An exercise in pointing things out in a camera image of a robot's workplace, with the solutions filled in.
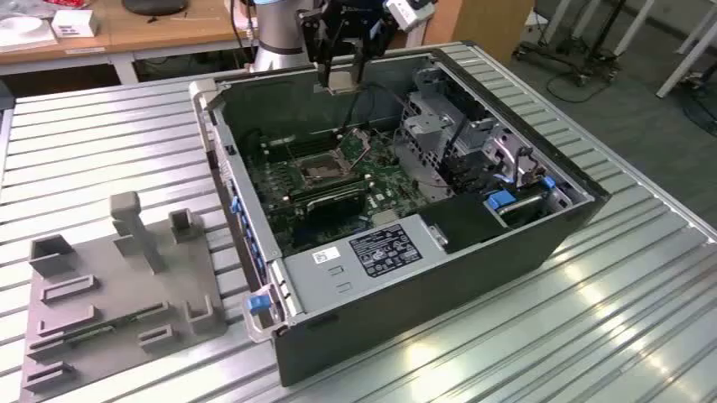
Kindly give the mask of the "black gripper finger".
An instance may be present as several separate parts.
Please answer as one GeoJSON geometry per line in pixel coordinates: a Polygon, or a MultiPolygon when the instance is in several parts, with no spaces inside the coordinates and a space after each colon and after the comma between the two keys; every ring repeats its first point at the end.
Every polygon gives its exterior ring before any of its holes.
{"type": "Polygon", "coordinates": [[[393,35],[395,20],[392,18],[380,18],[371,27],[361,28],[351,64],[353,82],[363,81],[365,64],[385,53],[393,35]]]}
{"type": "Polygon", "coordinates": [[[299,11],[299,28],[305,54],[309,62],[316,65],[317,82],[327,87],[331,74],[331,39],[325,34],[320,10],[299,11]]]}

